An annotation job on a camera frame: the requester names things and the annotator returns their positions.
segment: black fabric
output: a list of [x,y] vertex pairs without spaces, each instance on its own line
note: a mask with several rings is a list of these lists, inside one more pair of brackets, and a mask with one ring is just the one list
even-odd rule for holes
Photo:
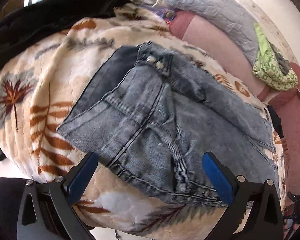
[[114,8],[129,0],[43,0],[0,21],[0,70],[29,46],[70,28],[84,17],[114,17]]
[[19,207],[26,179],[0,178],[0,240],[17,239]]
[[274,127],[274,130],[277,132],[277,134],[279,135],[279,137],[282,139],[283,136],[283,131],[282,131],[282,125],[281,125],[281,118],[277,115],[277,113],[275,112],[275,110],[273,109],[272,106],[267,106],[271,120],[272,120],[272,124]]

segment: bolt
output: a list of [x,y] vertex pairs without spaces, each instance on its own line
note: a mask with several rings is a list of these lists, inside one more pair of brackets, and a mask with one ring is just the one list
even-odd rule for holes
[[240,181],[240,182],[245,182],[245,181],[246,181],[246,178],[245,178],[244,176],[239,175],[239,176],[237,177],[237,180]]
[[26,180],[26,185],[27,185],[27,186],[30,186],[32,183],[33,183],[33,180],[32,180],[32,179],[27,179],[27,180]]
[[269,186],[273,186],[273,184],[274,184],[273,181],[270,180],[270,179],[267,179],[267,183],[268,183]]
[[61,182],[63,181],[63,177],[62,176],[58,176],[54,179],[55,182]]

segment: blanket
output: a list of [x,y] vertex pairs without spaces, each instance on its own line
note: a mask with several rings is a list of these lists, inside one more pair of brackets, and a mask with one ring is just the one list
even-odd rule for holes
[[[207,52],[169,33],[163,19],[127,4],[110,19],[84,18],[11,59],[0,72],[0,147],[21,171],[45,183],[65,175],[84,153],[56,133],[95,72],[123,45],[153,41],[183,53],[267,119],[270,115],[242,82]],[[278,166],[281,207],[285,203],[282,143],[272,127],[276,152],[262,149]],[[152,239],[204,239],[224,208],[169,205],[143,195],[99,164],[79,203],[88,225],[115,228]],[[242,230],[247,209],[238,231]]]

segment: maple leaf print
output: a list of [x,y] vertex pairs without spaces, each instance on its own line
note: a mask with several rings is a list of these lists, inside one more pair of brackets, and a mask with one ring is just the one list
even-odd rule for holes
[[32,68],[18,74],[8,72],[0,80],[0,129],[4,127],[6,120],[11,118],[13,112],[18,132],[17,105],[23,103],[37,84],[37,79],[33,78],[33,71]]

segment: denim garment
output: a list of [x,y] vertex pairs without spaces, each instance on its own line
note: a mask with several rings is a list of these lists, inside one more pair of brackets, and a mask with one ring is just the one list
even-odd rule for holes
[[279,192],[271,124],[178,52],[121,47],[96,72],[58,133],[149,197],[226,207],[202,169],[211,151],[235,175]]

